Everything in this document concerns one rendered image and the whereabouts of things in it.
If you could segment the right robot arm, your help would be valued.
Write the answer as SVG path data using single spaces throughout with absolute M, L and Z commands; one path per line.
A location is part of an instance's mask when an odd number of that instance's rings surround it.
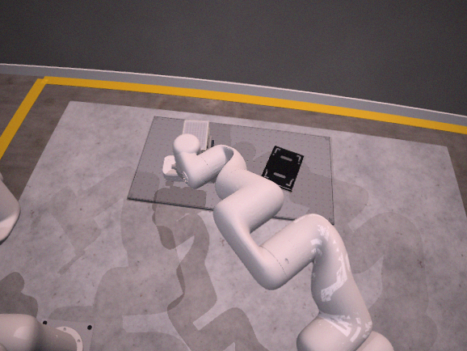
M 217 145 L 201 154 L 199 139 L 182 134 L 173 151 L 171 169 L 191 188 L 217 178 L 215 189 L 222 201 L 214 207 L 214 221 L 263 288 L 279 289 L 313 262 L 311 293 L 319 312 L 298 335 L 297 351 L 394 351 L 384 336 L 372 331 L 347 250 L 330 222 L 306 214 L 258 246 L 250 233 L 280 211 L 281 188 L 248 171 L 243 157 L 230 146 Z

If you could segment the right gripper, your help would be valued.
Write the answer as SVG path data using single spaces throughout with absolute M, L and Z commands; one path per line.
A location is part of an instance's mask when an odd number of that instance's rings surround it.
M 212 136 L 209 136 L 208 137 L 208 142 L 207 142 L 207 149 L 210 149 L 211 145 L 212 145 Z M 183 179 L 181 179 L 177 175 L 175 169 L 170 168 L 171 164 L 175 164 L 174 156 L 172 156 L 172 155 L 166 156 L 164 158 L 164 163 L 163 163 L 163 168 L 162 168 L 162 173 L 163 173 L 164 179 L 167 180 L 167 181 L 185 182 Z M 216 179 L 217 178 L 209 181 L 208 183 L 213 184 L 213 183 L 216 182 Z

